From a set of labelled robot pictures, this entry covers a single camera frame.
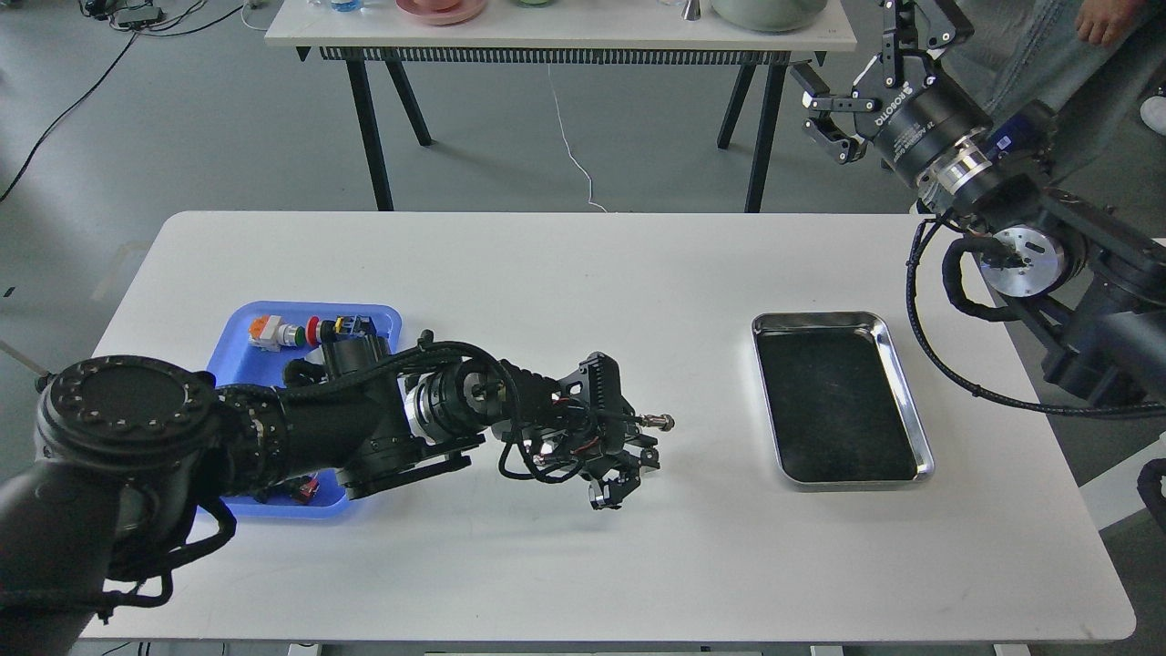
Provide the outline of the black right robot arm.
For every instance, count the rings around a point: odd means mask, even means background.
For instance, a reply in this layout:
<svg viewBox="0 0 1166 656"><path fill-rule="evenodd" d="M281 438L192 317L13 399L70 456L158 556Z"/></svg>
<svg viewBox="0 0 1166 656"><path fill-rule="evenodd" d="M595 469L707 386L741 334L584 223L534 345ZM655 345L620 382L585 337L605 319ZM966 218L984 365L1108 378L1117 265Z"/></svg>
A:
<svg viewBox="0 0 1166 656"><path fill-rule="evenodd" d="M1037 103L995 128L937 54L974 29L954 1L885 1L880 45L854 87L835 96L812 63L805 133L841 163L873 149L916 193L923 220L909 246L908 320L937 371L975 397L1046 415L1163 415L1163 245L1079 196L1041 186L1024 167L1048 144ZM932 348L916 315L916 270L934 233L956 232L940 264L955 310L1019 323L1045 350L1047 383L1079 405L1023 402L974 385Z"/></svg>

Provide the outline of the person's hand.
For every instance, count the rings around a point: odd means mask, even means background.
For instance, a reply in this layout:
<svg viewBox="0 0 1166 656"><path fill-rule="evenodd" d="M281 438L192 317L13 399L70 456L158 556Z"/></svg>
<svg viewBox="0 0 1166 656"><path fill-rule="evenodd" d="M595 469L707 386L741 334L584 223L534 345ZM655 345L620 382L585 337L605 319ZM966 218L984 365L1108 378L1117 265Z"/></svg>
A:
<svg viewBox="0 0 1166 656"><path fill-rule="evenodd" d="M1145 1L1082 1L1075 17L1076 37L1090 45L1116 45L1131 29Z"/></svg>

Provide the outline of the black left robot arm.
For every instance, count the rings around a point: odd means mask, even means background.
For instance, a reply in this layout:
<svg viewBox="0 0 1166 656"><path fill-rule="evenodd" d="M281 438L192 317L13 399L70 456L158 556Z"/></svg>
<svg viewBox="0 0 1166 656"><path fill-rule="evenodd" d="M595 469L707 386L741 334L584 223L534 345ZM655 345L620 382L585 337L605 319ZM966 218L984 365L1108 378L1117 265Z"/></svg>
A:
<svg viewBox="0 0 1166 656"><path fill-rule="evenodd" d="M229 496L333 470L354 501L465 468L491 431L503 477L580 477L618 509L660 464L649 431L675 425L628 405L607 354L555 379L431 332L396 354L374 333L321 350L285 387L136 354L42 376L35 463L3 482L3 654L66 655L94 618L168 602L175 569L233 539Z"/></svg>

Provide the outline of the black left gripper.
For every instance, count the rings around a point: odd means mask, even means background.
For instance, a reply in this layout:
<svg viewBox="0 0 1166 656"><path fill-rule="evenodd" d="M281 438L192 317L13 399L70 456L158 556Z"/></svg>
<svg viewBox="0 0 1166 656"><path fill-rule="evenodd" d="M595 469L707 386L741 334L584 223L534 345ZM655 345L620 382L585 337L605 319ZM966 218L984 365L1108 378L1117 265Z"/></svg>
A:
<svg viewBox="0 0 1166 656"><path fill-rule="evenodd" d="M566 378L546 378L500 362L503 411L511 410L511 392L519 398L519 419L504 419L496 436L504 440L498 470L510 480L562 484L578 477L588 481L592 509L620 509L640 486L644 470L661 470L656 437L646 429L668 432L670 415L639 415L624 397L619 366L613 357L595 352Z"/></svg>

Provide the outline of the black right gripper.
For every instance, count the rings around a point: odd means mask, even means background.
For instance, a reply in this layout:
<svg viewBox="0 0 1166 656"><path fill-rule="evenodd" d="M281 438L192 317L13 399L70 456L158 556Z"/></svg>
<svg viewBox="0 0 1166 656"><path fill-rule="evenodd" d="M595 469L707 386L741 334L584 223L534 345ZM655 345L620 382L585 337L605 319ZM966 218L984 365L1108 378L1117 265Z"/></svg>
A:
<svg viewBox="0 0 1166 656"><path fill-rule="evenodd" d="M937 155L990 128L991 119L936 61L905 56L958 45L975 27L955 1L879 1L879 7L880 50L854 84L858 97L834 96L812 62L792 64L791 75L803 89L803 132L834 162L863 158L866 139L902 182L915 183ZM861 137L841 131L834 115L854 115Z"/></svg>

